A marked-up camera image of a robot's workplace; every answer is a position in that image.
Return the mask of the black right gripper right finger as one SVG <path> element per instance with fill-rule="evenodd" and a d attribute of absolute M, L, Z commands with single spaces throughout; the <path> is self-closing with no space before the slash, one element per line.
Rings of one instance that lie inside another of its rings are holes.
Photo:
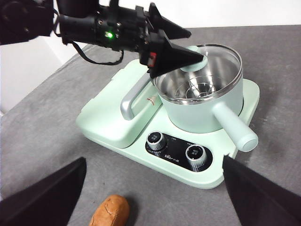
<path fill-rule="evenodd" d="M 299 226 L 301 197 L 229 156 L 223 158 L 229 197 L 243 226 Z"/>

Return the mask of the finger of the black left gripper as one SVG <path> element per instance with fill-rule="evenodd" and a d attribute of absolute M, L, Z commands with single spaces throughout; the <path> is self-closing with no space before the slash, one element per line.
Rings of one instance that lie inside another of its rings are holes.
<path fill-rule="evenodd" d="M 169 39 L 182 39 L 191 36 L 189 30 L 163 17 L 153 2 L 149 6 L 148 14 L 148 20 L 154 32 L 163 30 Z"/>
<path fill-rule="evenodd" d="M 203 55 L 171 43 L 163 30 L 151 32 L 139 44 L 140 63 L 148 67 L 152 79 L 179 69 L 200 63 Z"/>

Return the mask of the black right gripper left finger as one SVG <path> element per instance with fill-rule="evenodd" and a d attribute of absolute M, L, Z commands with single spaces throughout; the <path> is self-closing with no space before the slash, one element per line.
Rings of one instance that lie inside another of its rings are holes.
<path fill-rule="evenodd" d="M 2 226 L 65 226 L 80 197 L 87 171 L 78 158 L 0 203 Z"/>

